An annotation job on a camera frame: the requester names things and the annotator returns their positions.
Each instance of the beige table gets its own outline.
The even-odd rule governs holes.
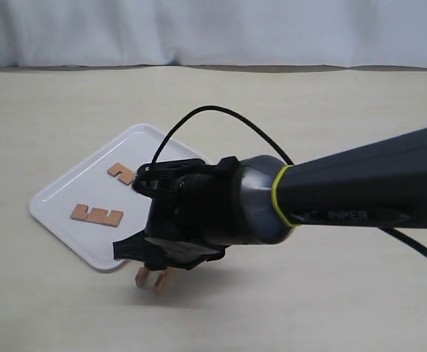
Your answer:
[[[134,288],[137,263],[95,272],[28,214],[128,126],[167,131],[204,104],[245,114],[296,162],[427,126],[425,70],[251,71],[0,71],[1,352],[427,351],[427,260],[378,230],[303,227],[235,247],[156,298]],[[272,153],[218,113],[177,138],[213,161]]]

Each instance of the robotic arm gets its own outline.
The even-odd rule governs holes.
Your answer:
[[[139,168],[132,188],[152,199],[150,212],[143,231],[113,244],[116,260],[189,270],[232,245],[281,243],[301,225],[378,227],[427,256],[393,229],[427,229],[427,128],[295,166],[260,130],[285,163],[269,155],[156,163],[174,131],[208,109],[236,114],[193,111]]]

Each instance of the white tray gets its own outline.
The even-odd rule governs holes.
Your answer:
[[[165,134],[152,125],[134,125],[109,142],[49,187],[29,204],[31,214],[93,268],[108,271],[120,266],[114,260],[112,243],[143,230],[150,199],[135,193],[107,173],[115,163],[136,171],[151,161]],[[201,158],[184,144],[171,140],[159,161]],[[75,221],[70,215],[77,203],[91,208],[121,210],[119,227]]]

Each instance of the table surface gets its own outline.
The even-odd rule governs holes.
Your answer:
[[[427,351],[427,260],[378,230],[303,227],[176,271],[92,270],[30,199],[128,126],[205,104],[257,123],[296,163],[427,126],[427,70],[142,67],[0,70],[0,351]],[[177,139],[212,161],[273,153],[215,112]],[[427,231],[409,234],[427,245]]]

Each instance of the white backdrop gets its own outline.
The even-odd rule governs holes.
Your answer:
[[[0,66],[427,67],[427,0],[0,0]]]

